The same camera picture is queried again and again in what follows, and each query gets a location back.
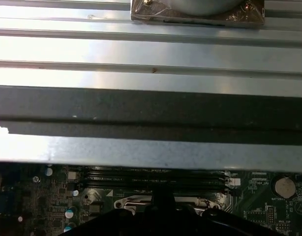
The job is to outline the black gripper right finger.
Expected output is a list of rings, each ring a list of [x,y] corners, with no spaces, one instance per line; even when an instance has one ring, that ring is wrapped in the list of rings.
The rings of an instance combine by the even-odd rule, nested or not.
[[[269,189],[244,190],[231,210],[208,206],[200,214],[164,193],[164,223],[179,236],[302,236],[302,200]]]

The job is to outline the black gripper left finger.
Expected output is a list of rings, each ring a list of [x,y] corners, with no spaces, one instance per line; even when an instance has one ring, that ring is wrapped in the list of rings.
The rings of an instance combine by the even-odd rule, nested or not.
[[[115,209],[69,231],[68,236],[162,236],[163,221],[158,213],[164,209],[164,193],[156,189],[152,193],[149,209],[132,214],[126,209]]]

